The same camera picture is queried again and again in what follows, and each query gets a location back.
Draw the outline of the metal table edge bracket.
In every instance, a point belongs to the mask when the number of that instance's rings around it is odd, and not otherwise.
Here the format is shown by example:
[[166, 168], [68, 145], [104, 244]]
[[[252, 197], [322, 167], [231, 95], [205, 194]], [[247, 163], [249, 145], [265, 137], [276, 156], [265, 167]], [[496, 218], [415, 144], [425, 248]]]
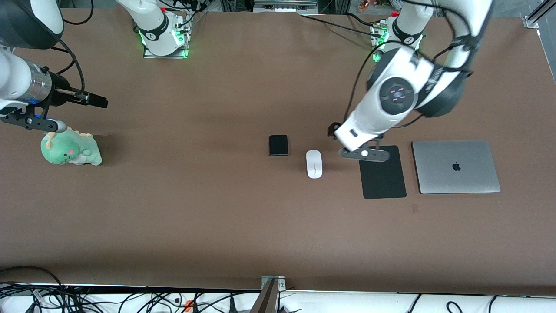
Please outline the metal table edge bracket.
[[278, 313], [280, 295], [284, 291], [284, 276], [262, 276], [261, 291], [249, 313]]

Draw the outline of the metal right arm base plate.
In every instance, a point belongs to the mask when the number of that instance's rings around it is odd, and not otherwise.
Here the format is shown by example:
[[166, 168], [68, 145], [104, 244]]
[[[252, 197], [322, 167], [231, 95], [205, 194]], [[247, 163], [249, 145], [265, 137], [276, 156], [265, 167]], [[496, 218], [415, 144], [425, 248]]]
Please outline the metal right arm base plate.
[[165, 14], [168, 27], [161, 33], [158, 40], [153, 33], [139, 30], [141, 42], [144, 46], [145, 59], [186, 59], [191, 41], [191, 22], [185, 22], [183, 16]]

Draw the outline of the metal box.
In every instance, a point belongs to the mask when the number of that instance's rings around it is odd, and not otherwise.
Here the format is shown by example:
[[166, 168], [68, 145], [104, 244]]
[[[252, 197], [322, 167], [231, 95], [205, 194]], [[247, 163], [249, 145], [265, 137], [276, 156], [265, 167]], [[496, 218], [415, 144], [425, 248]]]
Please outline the metal box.
[[300, 15], [314, 15], [318, 14], [318, 2], [317, 0], [254, 0], [252, 12], [296, 12]]

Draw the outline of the silver laptop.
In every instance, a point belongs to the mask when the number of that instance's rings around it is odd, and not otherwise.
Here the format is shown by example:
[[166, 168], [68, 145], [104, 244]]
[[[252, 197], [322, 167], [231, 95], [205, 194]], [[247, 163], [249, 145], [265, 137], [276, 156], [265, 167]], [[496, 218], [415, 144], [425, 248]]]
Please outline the silver laptop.
[[487, 140], [437, 140], [411, 143], [421, 194], [499, 193]]

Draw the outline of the black mouse pad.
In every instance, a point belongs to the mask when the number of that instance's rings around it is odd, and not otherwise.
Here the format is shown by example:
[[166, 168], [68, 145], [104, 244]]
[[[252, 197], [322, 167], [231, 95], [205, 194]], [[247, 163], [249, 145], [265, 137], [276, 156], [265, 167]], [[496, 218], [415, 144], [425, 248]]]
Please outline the black mouse pad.
[[407, 196], [399, 148], [387, 145], [383, 149], [391, 155], [386, 162], [359, 162], [363, 197], [366, 200]]

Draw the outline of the black phone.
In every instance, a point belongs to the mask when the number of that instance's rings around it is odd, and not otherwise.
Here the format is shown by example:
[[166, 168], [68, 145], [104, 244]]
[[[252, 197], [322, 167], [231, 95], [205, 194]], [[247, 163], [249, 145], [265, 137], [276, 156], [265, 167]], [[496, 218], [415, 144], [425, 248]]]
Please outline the black phone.
[[268, 144], [270, 157], [281, 157], [289, 155], [289, 144], [287, 135], [270, 135]]

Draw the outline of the green dinosaur plush toy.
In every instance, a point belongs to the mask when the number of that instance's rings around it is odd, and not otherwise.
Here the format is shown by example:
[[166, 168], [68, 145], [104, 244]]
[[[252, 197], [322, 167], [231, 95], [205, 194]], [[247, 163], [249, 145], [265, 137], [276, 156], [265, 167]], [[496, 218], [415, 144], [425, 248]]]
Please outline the green dinosaur plush toy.
[[49, 163], [56, 165], [99, 166], [103, 162], [94, 136], [71, 127], [61, 133], [47, 133], [40, 142], [40, 151]]

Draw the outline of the white computer mouse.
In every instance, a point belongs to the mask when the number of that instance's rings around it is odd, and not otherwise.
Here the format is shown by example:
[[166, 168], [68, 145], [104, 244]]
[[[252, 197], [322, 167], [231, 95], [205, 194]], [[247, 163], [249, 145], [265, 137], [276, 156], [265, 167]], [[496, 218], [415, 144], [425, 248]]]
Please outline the white computer mouse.
[[322, 155], [318, 150], [309, 150], [306, 152], [306, 170], [307, 176], [313, 180], [322, 177]]

